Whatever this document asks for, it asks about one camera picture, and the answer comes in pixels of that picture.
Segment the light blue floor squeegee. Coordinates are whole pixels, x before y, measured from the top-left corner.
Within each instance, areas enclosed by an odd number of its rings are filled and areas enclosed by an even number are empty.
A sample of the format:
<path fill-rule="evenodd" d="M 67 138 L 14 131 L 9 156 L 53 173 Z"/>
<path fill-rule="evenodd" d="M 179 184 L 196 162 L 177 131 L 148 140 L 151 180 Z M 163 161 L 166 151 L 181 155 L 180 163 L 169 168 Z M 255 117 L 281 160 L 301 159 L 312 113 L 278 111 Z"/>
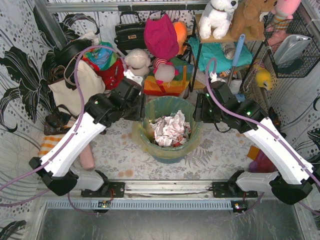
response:
<path fill-rule="evenodd" d="M 228 76 L 228 79 L 227 79 L 227 85 L 228 86 L 230 86 L 231 80 L 233 78 L 233 74 L 234 74 L 236 66 L 238 64 L 238 61 L 239 61 L 239 58 L 240 58 L 240 55 L 241 55 L 241 52 L 242 52 L 242 48 L 243 48 L 245 39 L 246 39 L 246 35 L 245 34 L 241 34 L 239 36 L 238 42 L 237 42 L 237 44 L 235 46 L 235 52 L 234 52 L 233 59 L 232 59 L 231 69 L 230 69 L 230 73 L 229 73 L 229 76 Z"/>

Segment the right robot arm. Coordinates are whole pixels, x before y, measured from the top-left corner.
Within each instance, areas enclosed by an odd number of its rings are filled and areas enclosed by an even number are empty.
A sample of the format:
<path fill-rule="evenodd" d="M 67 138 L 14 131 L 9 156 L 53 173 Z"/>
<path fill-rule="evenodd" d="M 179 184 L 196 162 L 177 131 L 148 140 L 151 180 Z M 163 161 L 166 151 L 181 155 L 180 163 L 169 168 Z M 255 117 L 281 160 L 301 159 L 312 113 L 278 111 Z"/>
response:
<path fill-rule="evenodd" d="M 272 193 L 293 205 L 305 199 L 313 185 L 320 184 L 320 168 L 300 156 L 278 132 L 266 112 L 254 100 L 238 102 L 223 81 L 207 82 L 198 93 L 193 118 L 197 122 L 226 124 L 250 139 L 273 163 L 276 170 L 254 173 L 239 170 L 227 184 L 231 194 L 239 191 Z"/>

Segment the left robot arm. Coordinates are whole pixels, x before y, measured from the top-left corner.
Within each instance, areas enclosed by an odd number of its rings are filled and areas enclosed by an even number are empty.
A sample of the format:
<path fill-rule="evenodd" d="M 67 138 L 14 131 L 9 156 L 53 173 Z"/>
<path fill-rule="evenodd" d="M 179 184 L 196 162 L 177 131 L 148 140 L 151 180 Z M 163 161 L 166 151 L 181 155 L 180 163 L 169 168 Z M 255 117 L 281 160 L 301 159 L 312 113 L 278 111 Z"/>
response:
<path fill-rule="evenodd" d="M 34 157 L 29 165 L 41 177 L 47 188 L 57 196 L 73 189 L 83 190 L 91 197 L 110 193 L 110 180 L 101 171 L 86 171 L 73 167 L 73 162 L 85 147 L 101 132 L 119 119 L 140 121 L 143 118 L 145 95 L 143 78 L 125 77 L 109 96 L 97 93 L 84 106 L 71 129 L 43 157 Z"/>

